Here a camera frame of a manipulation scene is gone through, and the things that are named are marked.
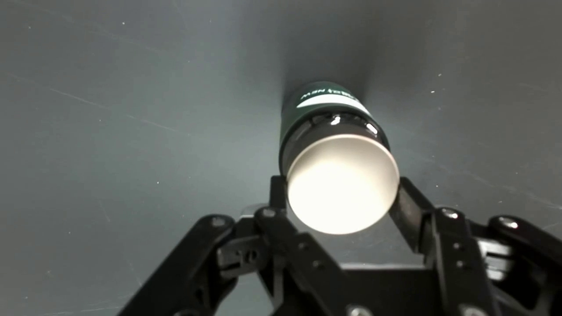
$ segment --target cylindrical object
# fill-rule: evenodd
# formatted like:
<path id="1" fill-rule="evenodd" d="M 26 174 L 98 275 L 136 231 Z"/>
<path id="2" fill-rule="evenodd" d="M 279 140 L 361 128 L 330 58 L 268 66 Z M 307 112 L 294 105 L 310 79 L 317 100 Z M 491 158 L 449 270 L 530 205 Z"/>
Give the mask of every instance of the cylindrical object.
<path id="1" fill-rule="evenodd" d="M 335 235 L 379 221 L 400 181 L 384 131 L 361 102 L 335 82 L 312 82 L 287 98 L 279 166 L 294 216 Z"/>

